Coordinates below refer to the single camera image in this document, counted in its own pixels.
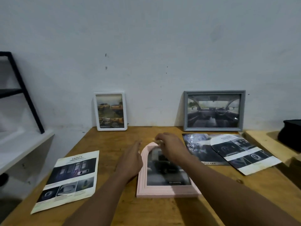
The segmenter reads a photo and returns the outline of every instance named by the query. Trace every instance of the pink picture frame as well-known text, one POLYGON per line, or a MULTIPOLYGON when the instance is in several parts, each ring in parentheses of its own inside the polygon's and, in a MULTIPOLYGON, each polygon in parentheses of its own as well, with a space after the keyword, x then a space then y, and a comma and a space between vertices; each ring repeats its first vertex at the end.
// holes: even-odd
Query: pink picture frame
POLYGON ((197 186, 190 179, 191 185, 177 186, 147 186, 148 154, 158 145, 154 142, 143 148, 141 157, 143 167, 138 174, 137 198, 173 198, 173 197, 197 197, 201 194, 197 186))

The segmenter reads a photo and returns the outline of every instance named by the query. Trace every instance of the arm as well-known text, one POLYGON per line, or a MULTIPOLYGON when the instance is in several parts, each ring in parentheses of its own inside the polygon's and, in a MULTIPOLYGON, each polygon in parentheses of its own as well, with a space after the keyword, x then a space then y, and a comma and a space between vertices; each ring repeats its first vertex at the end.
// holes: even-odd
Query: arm
POLYGON ((191 177, 205 199, 226 226, 264 225, 300 226, 301 224, 265 197, 247 186, 205 166, 186 149, 174 134, 158 134, 163 154, 191 177))
POLYGON ((138 153, 140 142, 129 147, 120 157, 116 171, 110 178, 79 207, 63 226, 110 226, 126 183, 142 168, 142 158, 138 153))

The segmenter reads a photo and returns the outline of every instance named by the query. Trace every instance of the gray picture frame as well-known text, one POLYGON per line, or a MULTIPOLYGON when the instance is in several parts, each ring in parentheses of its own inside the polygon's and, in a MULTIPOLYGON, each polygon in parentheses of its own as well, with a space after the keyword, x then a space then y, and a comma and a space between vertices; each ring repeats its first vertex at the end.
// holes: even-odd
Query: gray picture frame
POLYGON ((238 132, 243 130, 243 114, 244 114, 244 105, 246 100, 246 91, 245 90, 216 90, 216 91, 184 91, 184 127, 183 130, 185 132, 238 132), (240 94, 240 103, 239 103, 239 121, 237 128, 188 128, 188 95, 190 94, 240 94))

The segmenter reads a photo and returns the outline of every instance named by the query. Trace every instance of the picture frame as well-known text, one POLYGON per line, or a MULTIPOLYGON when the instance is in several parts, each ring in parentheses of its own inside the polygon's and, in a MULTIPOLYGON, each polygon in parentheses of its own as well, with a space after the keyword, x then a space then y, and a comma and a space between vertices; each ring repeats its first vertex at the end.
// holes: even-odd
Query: picture frame
POLYGON ((94 109, 98 131, 125 131, 128 128, 123 91, 94 92, 94 109))
POLYGON ((158 144, 152 142, 143 148, 141 157, 143 167, 138 174, 137 198, 173 198, 173 197, 197 197, 201 194, 194 182, 189 178, 190 185, 147 185, 148 155, 158 144))
POLYGON ((184 91, 184 131, 242 131, 245 98, 245 90, 184 91))

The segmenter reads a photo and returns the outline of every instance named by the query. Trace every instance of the white wall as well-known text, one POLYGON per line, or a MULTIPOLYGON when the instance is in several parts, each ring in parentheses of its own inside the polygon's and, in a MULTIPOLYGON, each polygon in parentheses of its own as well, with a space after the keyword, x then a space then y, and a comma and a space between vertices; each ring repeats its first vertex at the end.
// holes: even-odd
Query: white wall
POLYGON ((95 125, 93 91, 124 90, 130 126, 182 125, 184 90, 247 90, 246 129, 300 118, 301 0, 0 4, 0 50, 56 131, 44 172, 95 125))

